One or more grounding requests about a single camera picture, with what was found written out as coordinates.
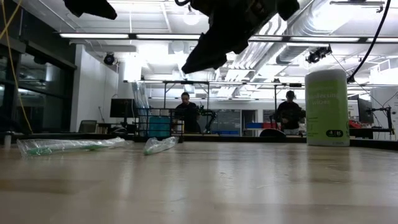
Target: chair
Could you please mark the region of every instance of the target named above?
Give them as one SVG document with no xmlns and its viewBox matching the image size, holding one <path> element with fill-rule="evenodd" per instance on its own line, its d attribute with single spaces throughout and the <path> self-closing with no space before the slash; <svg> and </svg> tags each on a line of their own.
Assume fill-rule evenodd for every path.
<svg viewBox="0 0 398 224">
<path fill-rule="evenodd" d="M 97 128 L 97 121 L 83 120 L 80 122 L 79 133 L 95 133 Z"/>
</svg>

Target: wooden table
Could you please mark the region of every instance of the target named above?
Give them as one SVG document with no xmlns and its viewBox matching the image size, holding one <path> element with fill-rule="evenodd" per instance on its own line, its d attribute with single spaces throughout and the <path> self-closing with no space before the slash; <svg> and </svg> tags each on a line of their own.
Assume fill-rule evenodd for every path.
<svg viewBox="0 0 398 224">
<path fill-rule="evenodd" d="M 144 144 L 20 159 L 0 149 L 1 223 L 396 223 L 398 154 L 306 144 Z"/>
</svg>

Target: yellow cable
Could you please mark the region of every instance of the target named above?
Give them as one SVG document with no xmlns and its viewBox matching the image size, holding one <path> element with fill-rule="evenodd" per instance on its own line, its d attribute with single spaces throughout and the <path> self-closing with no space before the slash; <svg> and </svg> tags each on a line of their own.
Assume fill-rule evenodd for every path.
<svg viewBox="0 0 398 224">
<path fill-rule="evenodd" d="M 19 0 L 17 7 L 15 8 L 14 12 L 12 13 L 12 15 L 10 17 L 10 20 L 7 23 L 6 23 L 6 19 L 4 19 L 4 25 L 6 25 L 6 26 L 4 27 L 4 30 L 0 34 L 0 39 L 2 39 L 3 35 L 8 31 L 8 27 L 10 26 L 12 20 L 14 19 L 14 16 L 17 14 L 18 9 L 21 6 L 21 3 L 22 3 L 22 0 Z"/>
<path fill-rule="evenodd" d="M 22 0 L 19 1 L 16 10 L 18 10 L 18 7 L 21 5 L 21 2 L 22 2 Z M 11 64 L 12 75 L 14 76 L 15 88 L 18 90 L 17 75 L 16 75 L 16 73 L 15 73 L 14 62 L 13 62 L 13 60 L 12 60 L 12 53 L 11 53 L 11 47 L 10 47 L 10 39 L 9 39 L 9 36 L 8 36 L 8 25 L 11 23 L 14 14 L 10 17 L 10 20 L 9 20 L 8 22 L 6 22 L 7 18 L 6 18 L 6 7 L 5 7 L 5 5 L 4 5 L 4 0 L 2 0 L 2 16 L 3 16 L 3 19 L 4 19 L 5 28 L 4 28 L 3 32 L 1 33 L 1 35 L 0 35 L 0 39 L 1 39 L 1 37 L 3 36 L 3 33 L 5 33 L 5 34 L 6 34 L 6 39 L 7 39 L 7 45 L 8 45 L 8 54 L 9 54 L 9 56 L 10 56 L 10 64 Z M 29 131 L 30 131 L 30 133 L 33 133 L 32 127 L 30 126 L 29 120 L 27 119 L 27 116 L 26 116 L 26 112 L 25 112 L 24 104 L 22 103 L 21 95 L 19 94 L 19 92 L 17 92 L 17 94 L 18 94 L 19 102 L 21 103 L 22 112 L 23 112 L 23 114 L 24 114 L 26 123 L 27 123 L 27 125 L 28 125 L 28 127 L 29 127 Z"/>
</svg>

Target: red object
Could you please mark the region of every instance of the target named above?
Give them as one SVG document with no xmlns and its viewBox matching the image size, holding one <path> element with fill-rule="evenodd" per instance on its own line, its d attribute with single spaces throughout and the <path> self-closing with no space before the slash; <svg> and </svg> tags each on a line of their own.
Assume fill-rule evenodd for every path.
<svg viewBox="0 0 398 224">
<path fill-rule="evenodd" d="M 271 124 L 271 122 L 265 122 L 262 124 L 262 128 L 267 129 L 267 128 L 275 128 L 275 122 Z"/>
<path fill-rule="evenodd" d="M 362 128 L 361 124 L 359 124 L 356 121 L 350 120 L 349 121 L 349 127 L 350 128 Z"/>
</svg>

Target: black cable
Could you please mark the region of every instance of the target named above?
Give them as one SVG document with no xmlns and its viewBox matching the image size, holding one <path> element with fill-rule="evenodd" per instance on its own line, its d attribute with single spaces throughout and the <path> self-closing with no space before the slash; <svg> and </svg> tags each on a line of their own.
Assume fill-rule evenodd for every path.
<svg viewBox="0 0 398 224">
<path fill-rule="evenodd" d="M 373 112 L 372 112 L 372 114 L 373 114 L 373 116 L 376 118 L 377 125 L 378 125 L 379 127 L 381 127 L 379 118 L 377 118 L 377 116 L 376 116 Z M 377 134 L 377 140 L 379 140 L 379 138 L 380 138 L 380 132 L 378 132 L 378 134 Z"/>
<path fill-rule="evenodd" d="M 386 105 L 386 103 L 387 103 L 388 101 L 390 101 L 391 99 L 393 99 L 393 97 L 396 96 L 397 93 L 398 93 L 398 91 L 397 91 L 396 93 L 394 93 L 394 95 L 393 95 L 391 98 L 389 98 L 385 103 L 383 103 L 383 105 L 382 105 L 381 107 L 384 108 L 384 105 Z"/>
<path fill-rule="evenodd" d="M 179 0 L 174 0 L 174 1 L 175 1 L 175 3 L 176 3 L 178 6 L 184 6 L 184 5 L 186 5 L 186 4 L 188 4 L 188 3 L 191 2 L 191 0 L 185 0 L 185 1 L 182 1 L 182 2 L 180 2 Z"/>
<path fill-rule="evenodd" d="M 346 74 L 348 75 L 347 70 L 340 64 L 340 62 L 337 60 L 337 58 L 336 58 L 333 54 L 330 54 L 330 55 L 336 60 L 336 62 L 340 65 L 340 67 L 341 67 L 341 68 L 344 70 L 344 72 L 346 72 Z M 359 85 L 359 87 L 361 87 L 361 88 L 363 89 L 363 91 L 366 92 L 366 94 L 368 94 L 376 103 L 378 103 L 378 104 L 383 108 L 383 105 L 381 105 L 381 103 L 378 102 L 377 99 L 375 99 L 375 98 L 370 94 L 369 91 L 365 90 L 365 88 L 363 88 L 363 86 L 362 86 L 361 84 L 359 84 L 357 81 L 355 81 L 355 82 L 356 82 L 356 84 Z"/>
<path fill-rule="evenodd" d="M 386 17 L 387 17 L 387 14 L 388 14 L 388 10 L 389 10 L 389 8 L 390 8 L 390 3 L 391 3 L 391 0 L 387 0 L 386 8 L 384 9 L 383 17 L 382 17 L 381 20 L 380 20 L 379 27 L 377 28 L 377 31 L 376 31 L 376 33 L 375 33 L 375 35 L 374 35 L 374 37 L 373 37 L 373 41 L 372 41 L 371 45 L 369 46 L 369 49 L 368 49 L 368 51 L 366 52 L 365 56 L 362 58 L 361 63 L 358 65 L 358 67 L 356 67 L 354 73 L 353 73 L 352 75 L 350 75 L 350 76 L 347 78 L 347 83 L 349 83 L 349 82 L 354 78 L 354 76 L 358 73 L 359 69 L 360 69 L 360 68 L 362 67 L 362 65 L 365 63 L 365 61 L 366 61 L 366 59 L 368 58 L 369 54 L 372 52 L 372 49 L 373 49 L 373 47 L 374 47 L 374 44 L 376 43 L 377 38 L 379 37 L 381 28 L 383 27 L 384 21 L 386 20 Z"/>
</svg>

